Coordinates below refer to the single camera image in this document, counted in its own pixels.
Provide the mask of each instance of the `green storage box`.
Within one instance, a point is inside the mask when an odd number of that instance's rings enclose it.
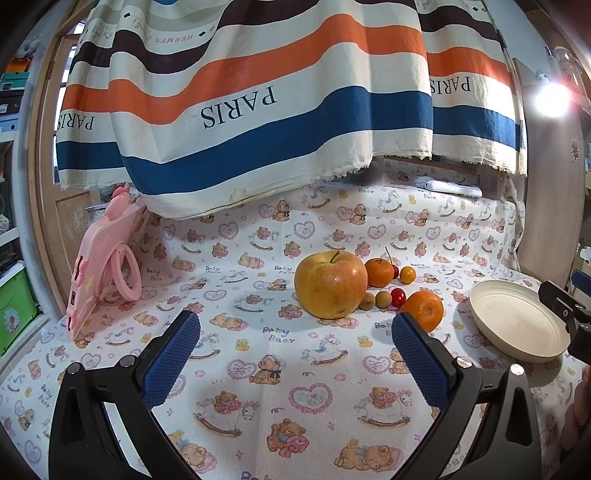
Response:
[[[16,90],[25,88],[29,72],[5,73],[0,77],[0,90]]]
[[[0,286],[0,355],[37,315],[22,264],[13,265],[6,273],[9,275],[13,276]]]

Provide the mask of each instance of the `orange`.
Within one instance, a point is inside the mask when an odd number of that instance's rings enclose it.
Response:
[[[394,267],[383,258],[367,260],[365,269],[368,271],[368,285],[370,287],[385,287],[394,278]]]
[[[409,312],[425,332],[437,328],[443,318],[443,302],[436,293],[428,290],[416,291],[404,302],[401,312]]]
[[[413,267],[404,267],[400,271],[400,281],[405,285],[414,282],[415,278],[417,278],[417,272],[414,271]]]

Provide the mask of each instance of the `plate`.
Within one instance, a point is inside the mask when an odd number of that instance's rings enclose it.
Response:
[[[502,352],[532,364],[564,353],[570,336],[537,292],[505,280],[485,280],[470,291],[478,328]]]

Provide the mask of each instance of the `striped curtain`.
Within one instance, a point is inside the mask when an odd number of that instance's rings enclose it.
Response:
[[[472,0],[100,0],[57,133],[63,187],[168,218],[443,155],[525,174],[516,81]]]

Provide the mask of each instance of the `pink phone case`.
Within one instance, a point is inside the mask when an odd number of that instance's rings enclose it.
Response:
[[[139,199],[129,205],[128,190],[128,186],[115,190],[103,218],[90,225],[82,239],[66,309],[67,337],[72,341],[111,282],[127,301],[141,295],[139,266],[128,243],[141,227],[146,207]],[[131,287],[121,273],[124,258],[131,269]]]

